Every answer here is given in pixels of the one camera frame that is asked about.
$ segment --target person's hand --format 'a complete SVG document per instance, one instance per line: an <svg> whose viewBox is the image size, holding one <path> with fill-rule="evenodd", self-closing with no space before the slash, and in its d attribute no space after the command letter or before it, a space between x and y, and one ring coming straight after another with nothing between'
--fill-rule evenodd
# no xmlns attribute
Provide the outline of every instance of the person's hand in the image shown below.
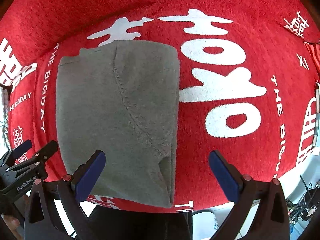
<svg viewBox="0 0 320 240"><path fill-rule="evenodd" d="M23 196L25 206L27 206L29 197L27 195ZM17 240L23 240L23 236L21 236L17 232L17 228L20 226L20 222L18 219L14 218L13 216L8 216L8 215L1 215L4 222L7 224L8 228L10 231L13 233L13 235L17 238Z"/></svg>

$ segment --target blue gripper pad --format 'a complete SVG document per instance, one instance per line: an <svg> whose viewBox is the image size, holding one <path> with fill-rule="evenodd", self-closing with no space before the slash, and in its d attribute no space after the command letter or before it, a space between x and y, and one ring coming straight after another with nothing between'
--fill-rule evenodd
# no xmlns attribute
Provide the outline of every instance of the blue gripper pad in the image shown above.
<svg viewBox="0 0 320 240"><path fill-rule="evenodd" d="M17 148L13 149L11 154L13 159L20 158L23 154L25 154L32 147L32 142L30 140L26 140L22 144L20 144Z"/></svg>
<svg viewBox="0 0 320 240"><path fill-rule="evenodd" d="M106 156L104 152L98 150L94 153L94 155L96 155L95 159L75 185L75 197L78 204L87 199L88 195L93 189L93 186L96 184L101 172L103 171L104 166L106 165Z"/></svg>
<svg viewBox="0 0 320 240"><path fill-rule="evenodd" d="M212 151L209 155L210 168L227 199L237 203L240 197L240 186L227 168L227 161L221 158L223 157L218 151Z"/></svg>

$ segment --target person's leg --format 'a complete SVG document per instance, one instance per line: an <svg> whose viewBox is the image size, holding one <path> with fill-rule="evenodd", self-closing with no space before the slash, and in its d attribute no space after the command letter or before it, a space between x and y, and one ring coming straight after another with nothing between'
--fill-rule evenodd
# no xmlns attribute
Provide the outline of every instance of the person's leg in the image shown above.
<svg viewBox="0 0 320 240"><path fill-rule="evenodd" d="M129 240L146 230L152 214L96 206L89 222L100 240Z"/></svg>
<svg viewBox="0 0 320 240"><path fill-rule="evenodd" d="M191 212L153 214L96 206L89 222L100 240L191 240Z"/></svg>

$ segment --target gray towel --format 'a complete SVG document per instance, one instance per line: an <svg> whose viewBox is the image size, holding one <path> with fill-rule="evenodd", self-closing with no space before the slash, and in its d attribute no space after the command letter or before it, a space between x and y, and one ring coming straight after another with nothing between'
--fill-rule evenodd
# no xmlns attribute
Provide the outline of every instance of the gray towel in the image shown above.
<svg viewBox="0 0 320 240"><path fill-rule="evenodd" d="M114 41L63 57L56 93L58 143L67 172L99 149L107 164L92 194L171 207L179 103L175 48Z"/></svg>

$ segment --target red rug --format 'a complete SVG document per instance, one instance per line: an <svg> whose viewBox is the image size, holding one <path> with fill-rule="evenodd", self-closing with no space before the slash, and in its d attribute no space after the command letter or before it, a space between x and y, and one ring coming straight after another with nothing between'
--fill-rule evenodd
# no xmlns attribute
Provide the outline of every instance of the red rug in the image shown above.
<svg viewBox="0 0 320 240"><path fill-rule="evenodd" d="M211 150L265 181L311 154L318 74L303 42L319 38L299 0L15 0L0 22L0 82L15 86L12 147L33 140L23 161L57 139L61 57L116 39L169 44L181 62L174 206L89 200L145 212L223 204L208 166ZM48 180L66 174L59 152L47 171Z"/></svg>

